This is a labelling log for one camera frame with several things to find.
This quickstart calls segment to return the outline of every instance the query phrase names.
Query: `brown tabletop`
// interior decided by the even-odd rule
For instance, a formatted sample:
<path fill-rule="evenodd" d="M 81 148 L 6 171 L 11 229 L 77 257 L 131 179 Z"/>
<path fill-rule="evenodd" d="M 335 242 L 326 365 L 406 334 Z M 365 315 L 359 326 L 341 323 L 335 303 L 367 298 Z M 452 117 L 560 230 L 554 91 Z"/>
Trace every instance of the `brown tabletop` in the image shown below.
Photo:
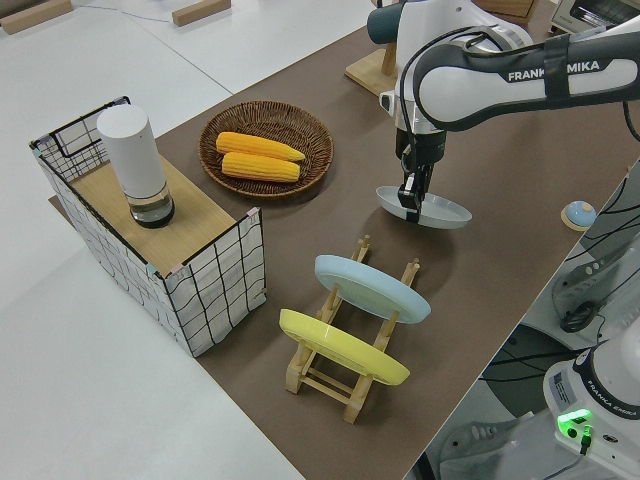
<path fill-rule="evenodd" d="M 536 21 L 546 28 L 550 4 L 540 5 Z M 357 31 L 158 139 L 160 152 L 232 216 L 263 209 L 267 303 L 198 361 L 309 479 L 401 479 L 578 240 L 560 220 L 563 206 L 584 199 L 600 208 L 638 156 L 617 104 L 494 118 L 448 135 L 430 187 L 469 209 L 471 223 L 443 231 L 404 222 L 375 194 L 402 179 L 393 120 L 344 75 L 376 48 Z M 319 188 L 287 201 L 240 197 L 198 158 L 200 133 L 216 113 L 267 99 L 307 110 L 335 141 Z M 314 315 L 327 295 L 315 257 L 348 257 L 364 234 L 369 265 L 390 275 L 420 259 L 414 288 L 433 312 L 397 326 L 387 352 L 411 375 L 397 387 L 374 384 L 350 425 L 331 398 L 306 386 L 297 396 L 285 390 L 296 345 L 278 315 Z M 345 305 L 334 325 L 373 341 L 380 324 Z"/>

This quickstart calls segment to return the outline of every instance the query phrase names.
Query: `wooden board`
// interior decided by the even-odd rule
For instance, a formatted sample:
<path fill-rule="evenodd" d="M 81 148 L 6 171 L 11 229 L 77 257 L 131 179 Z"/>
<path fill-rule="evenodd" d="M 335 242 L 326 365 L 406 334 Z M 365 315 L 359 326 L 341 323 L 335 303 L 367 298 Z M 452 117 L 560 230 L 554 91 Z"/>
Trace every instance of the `wooden board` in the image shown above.
<path fill-rule="evenodd" d="M 189 179 L 162 159 L 176 212 L 169 225 L 149 229 L 138 225 L 106 163 L 74 180 L 73 187 L 163 276 L 222 232 L 235 220 Z"/>
<path fill-rule="evenodd" d="M 188 7 L 175 10 L 171 16 L 178 27 L 200 20 L 231 7 L 231 0 L 201 0 Z"/>
<path fill-rule="evenodd" d="M 26 30 L 34 25 L 59 17 L 73 10 L 71 0 L 49 0 L 41 5 L 27 8 L 0 19 L 0 25 L 9 35 Z"/>
<path fill-rule="evenodd" d="M 384 54 L 384 48 L 376 50 L 349 65 L 345 74 L 376 96 L 387 90 L 393 90 L 396 85 L 396 75 L 382 73 Z"/>
<path fill-rule="evenodd" d="M 507 21 L 524 24 L 529 21 L 538 0 L 473 0 L 483 10 Z"/>

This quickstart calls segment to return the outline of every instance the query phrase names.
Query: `white bowl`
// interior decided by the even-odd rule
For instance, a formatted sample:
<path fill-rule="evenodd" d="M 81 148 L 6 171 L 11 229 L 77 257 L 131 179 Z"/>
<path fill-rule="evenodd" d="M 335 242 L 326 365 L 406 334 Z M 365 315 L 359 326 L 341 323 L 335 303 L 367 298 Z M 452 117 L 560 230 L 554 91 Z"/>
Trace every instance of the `white bowl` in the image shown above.
<path fill-rule="evenodd" d="M 398 187 L 378 187 L 376 194 L 382 208 L 396 217 L 406 219 L 407 209 L 400 205 Z M 462 228 L 471 218 L 472 215 L 466 208 L 446 198 L 427 193 L 422 202 L 418 225 L 441 229 Z"/>

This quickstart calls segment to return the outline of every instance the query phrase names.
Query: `corn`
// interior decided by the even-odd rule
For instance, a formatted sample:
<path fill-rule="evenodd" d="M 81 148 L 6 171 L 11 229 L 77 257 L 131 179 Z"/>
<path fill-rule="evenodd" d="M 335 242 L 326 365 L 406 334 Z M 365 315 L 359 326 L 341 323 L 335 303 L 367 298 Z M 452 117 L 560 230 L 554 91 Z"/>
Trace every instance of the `corn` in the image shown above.
<path fill-rule="evenodd" d="M 242 152 L 265 157 L 298 162 L 304 160 L 304 153 L 275 140 L 236 132 L 220 132 L 216 139 L 219 153 Z"/>
<path fill-rule="evenodd" d="M 297 182 L 300 165 L 261 155 L 229 152 L 222 159 L 222 173 L 267 182 Z"/>

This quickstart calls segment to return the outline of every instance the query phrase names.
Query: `woven tray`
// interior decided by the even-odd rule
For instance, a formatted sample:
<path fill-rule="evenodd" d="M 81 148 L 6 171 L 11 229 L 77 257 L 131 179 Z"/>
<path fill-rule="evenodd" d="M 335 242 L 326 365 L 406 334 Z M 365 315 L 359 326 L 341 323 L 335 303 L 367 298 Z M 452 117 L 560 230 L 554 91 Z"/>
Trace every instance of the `woven tray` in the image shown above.
<path fill-rule="evenodd" d="M 296 183 L 262 182 L 232 178 L 222 173 L 222 154 L 216 151 L 220 132 L 257 135 L 286 143 L 305 154 Z M 301 108 L 281 102 L 240 103 L 219 113 L 200 136 L 200 162 L 224 187 L 250 197 L 283 198 L 300 193 L 327 172 L 333 159 L 333 140 L 327 128 Z"/>

